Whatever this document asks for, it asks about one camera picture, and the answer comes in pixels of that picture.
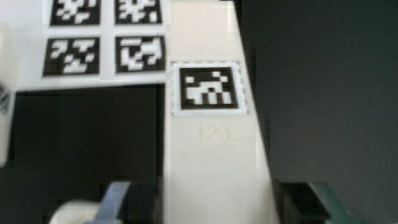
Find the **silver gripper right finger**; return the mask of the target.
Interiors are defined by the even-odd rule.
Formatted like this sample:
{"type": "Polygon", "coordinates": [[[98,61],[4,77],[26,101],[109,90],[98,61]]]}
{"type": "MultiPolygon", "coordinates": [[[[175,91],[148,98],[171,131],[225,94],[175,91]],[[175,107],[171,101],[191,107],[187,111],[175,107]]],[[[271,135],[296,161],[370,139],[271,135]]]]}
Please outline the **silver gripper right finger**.
{"type": "Polygon", "coordinates": [[[333,188],[315,182],[278,183],[282,224],[356,224],[333,188]]]}

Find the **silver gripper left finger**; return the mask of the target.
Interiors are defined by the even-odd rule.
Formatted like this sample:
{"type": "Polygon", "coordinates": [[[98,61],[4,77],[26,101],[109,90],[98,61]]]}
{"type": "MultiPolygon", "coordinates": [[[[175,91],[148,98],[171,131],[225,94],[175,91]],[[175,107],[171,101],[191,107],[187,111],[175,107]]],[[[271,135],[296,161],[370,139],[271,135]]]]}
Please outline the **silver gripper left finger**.
{"type": "Polygon", "coordinates": [[[111,184],[100,203],[100,209],[95,218],[88,221],[88,224],[123,224],[118,214],[130,185],[132,183],[129,181],[118,181],[111,184]]]}

